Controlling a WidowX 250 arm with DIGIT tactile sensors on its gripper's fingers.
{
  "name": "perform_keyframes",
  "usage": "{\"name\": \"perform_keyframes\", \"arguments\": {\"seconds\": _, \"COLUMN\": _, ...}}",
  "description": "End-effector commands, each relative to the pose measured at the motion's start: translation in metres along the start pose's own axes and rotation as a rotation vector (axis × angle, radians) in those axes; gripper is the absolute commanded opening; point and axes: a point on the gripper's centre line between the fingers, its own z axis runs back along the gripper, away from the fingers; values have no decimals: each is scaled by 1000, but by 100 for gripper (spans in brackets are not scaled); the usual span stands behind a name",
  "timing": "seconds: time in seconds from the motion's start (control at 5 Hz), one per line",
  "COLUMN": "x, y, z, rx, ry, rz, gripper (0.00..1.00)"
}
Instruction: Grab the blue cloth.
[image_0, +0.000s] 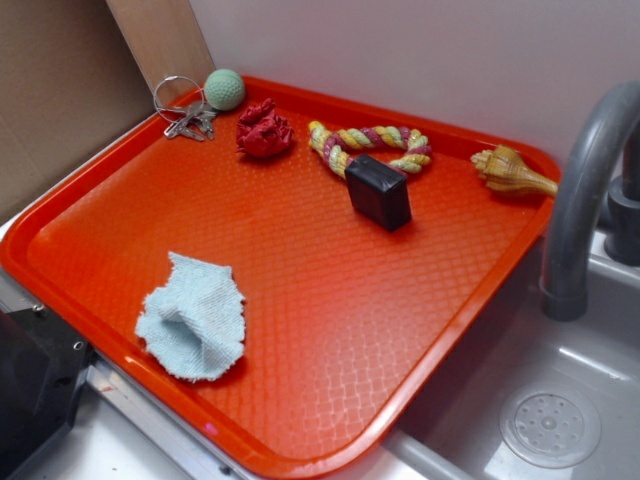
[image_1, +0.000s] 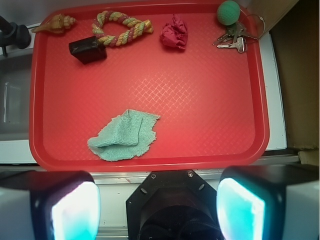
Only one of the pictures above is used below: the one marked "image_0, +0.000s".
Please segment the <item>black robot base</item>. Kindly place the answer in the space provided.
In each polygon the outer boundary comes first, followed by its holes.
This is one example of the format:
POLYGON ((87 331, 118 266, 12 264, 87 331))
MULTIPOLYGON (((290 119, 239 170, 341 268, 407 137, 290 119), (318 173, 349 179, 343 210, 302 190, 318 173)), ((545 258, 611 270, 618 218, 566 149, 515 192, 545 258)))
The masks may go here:
POLYGON ((52 311, 1 314, 1 477, 16 478, 75 422, 92 348, 52 311))

